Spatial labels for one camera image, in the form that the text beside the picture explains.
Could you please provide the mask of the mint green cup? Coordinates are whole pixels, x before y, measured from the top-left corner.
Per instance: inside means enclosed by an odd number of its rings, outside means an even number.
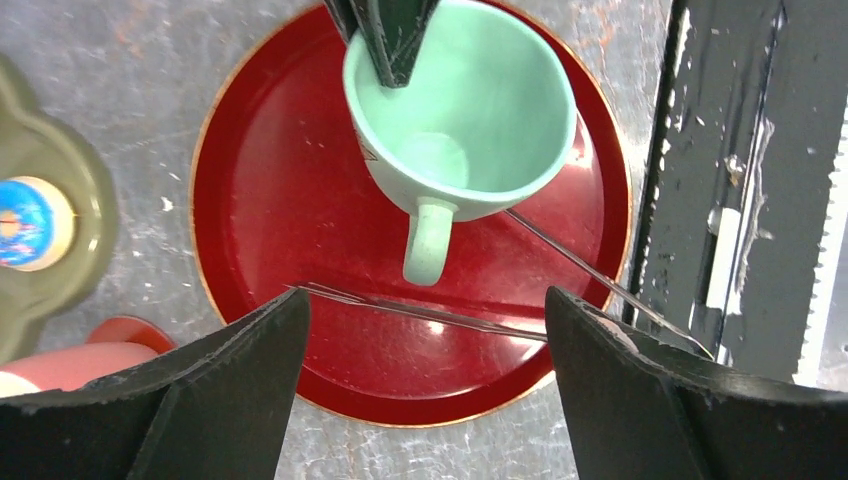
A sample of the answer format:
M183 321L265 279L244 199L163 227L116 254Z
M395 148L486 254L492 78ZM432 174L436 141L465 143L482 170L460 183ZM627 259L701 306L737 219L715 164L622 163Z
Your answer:
M442 1L407 86L381 85L361 33L344 55L344 95L366 166L409 217L404 279L431 286L451 230L545 187L572 147L577 108L556 52L517 17Z

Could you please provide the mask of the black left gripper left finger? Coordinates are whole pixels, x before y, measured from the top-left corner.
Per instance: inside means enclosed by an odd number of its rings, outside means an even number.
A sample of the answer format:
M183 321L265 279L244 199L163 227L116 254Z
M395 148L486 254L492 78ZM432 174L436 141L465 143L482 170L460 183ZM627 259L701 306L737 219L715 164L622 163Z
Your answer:
M5 479L270 479L304 360L290 290L227 327L63 392L1 404Z

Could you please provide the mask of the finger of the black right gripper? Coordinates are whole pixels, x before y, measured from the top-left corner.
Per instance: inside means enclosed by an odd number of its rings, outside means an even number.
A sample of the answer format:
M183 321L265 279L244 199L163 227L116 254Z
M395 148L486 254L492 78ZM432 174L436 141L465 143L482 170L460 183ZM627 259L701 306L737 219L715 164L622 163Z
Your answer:
M382 86L406 87L437 0L325 0L349 44L360 35Z

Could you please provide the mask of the red round coaster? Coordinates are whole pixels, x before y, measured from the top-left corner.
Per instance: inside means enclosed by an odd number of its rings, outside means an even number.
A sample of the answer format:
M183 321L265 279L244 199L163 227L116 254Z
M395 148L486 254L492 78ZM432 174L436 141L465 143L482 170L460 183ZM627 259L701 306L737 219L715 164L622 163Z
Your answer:
M157 354L164 354L178 347L177 343L155 324L129 315L104 320L86 339L87 344L103 342L136 343L154 350Z

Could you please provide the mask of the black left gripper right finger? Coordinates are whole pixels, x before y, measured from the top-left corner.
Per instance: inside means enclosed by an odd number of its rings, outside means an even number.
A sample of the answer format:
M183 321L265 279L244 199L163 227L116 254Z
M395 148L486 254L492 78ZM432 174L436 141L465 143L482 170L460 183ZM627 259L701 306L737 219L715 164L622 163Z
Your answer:
M583 479L843 479L847 396L748 374L552 286L545 322Z

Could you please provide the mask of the pink mug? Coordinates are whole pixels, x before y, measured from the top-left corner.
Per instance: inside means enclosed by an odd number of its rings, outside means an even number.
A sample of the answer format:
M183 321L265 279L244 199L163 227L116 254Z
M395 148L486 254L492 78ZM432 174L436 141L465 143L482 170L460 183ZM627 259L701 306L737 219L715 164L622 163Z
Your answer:
M157 355L147 346L130 342L87 343L36 354L1 366L1 397L77 390Z

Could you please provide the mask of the blue frosted donut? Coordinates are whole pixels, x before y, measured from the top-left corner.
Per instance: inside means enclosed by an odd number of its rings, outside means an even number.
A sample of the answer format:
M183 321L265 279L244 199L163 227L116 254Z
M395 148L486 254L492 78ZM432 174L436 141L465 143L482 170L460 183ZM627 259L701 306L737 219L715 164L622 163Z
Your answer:
M46 269L70 250L75 212L67 196L34 176L1 181L1 265L22 272Z

